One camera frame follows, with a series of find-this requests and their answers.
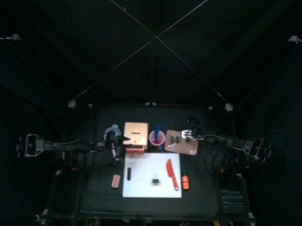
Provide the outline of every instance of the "black enclosure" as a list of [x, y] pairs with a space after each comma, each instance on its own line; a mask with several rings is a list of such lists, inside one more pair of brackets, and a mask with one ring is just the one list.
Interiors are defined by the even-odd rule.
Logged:
[[73, 116], [90, 104], [153, 103], [219, 107], [240, 139], [268, 140], [278, 156], [245, 174], [249, 208], [258, 225], [298, 225], [300, 10], [299, 0], [1, 1], [0, 224], [36, 225], [56, 170], [48, 155], [16, 159], [18, 136], [60, 141], [88, 132]]

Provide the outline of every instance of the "small block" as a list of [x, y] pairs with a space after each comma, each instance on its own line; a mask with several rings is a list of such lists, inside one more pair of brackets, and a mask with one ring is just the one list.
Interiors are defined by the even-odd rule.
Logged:
[[119, 179], [120, 179], [120, 176], [119, 175], [113, 175], [112, 184], [111, 184], [112, 188], [117, 188], [117, 186], [119, 186]]
[[159, 179], [152, 179], [152, 183], [157, 184], [159, 183]]

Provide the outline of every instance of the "orange object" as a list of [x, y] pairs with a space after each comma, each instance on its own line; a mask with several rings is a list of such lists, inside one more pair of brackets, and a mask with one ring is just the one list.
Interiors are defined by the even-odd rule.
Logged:
[[189, 188], [188, 176], [181, 177], [181, 182], [183, 182], [183, 189], [188, 190], [188, 188]]

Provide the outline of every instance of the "red object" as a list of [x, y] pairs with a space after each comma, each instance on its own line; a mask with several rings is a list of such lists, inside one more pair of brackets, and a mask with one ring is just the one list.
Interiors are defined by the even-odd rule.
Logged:
[[117, 188], [119, 179], [120, 179], [120, 176], [119, 175], [113, 175], [112, 184], [111, 184], [112, 188]]
[[175, 178], [175, 172], [173, 172], [173, 166], [172, 166], [171, 159], [168, 159], [167, 162], [165, 162], [165, 172], [167, 172], [167, 175], [172, 178], [175, 191], [177, 191], [179, 187], [177, 187], [177, 183], [176, 183], [176, 178]]

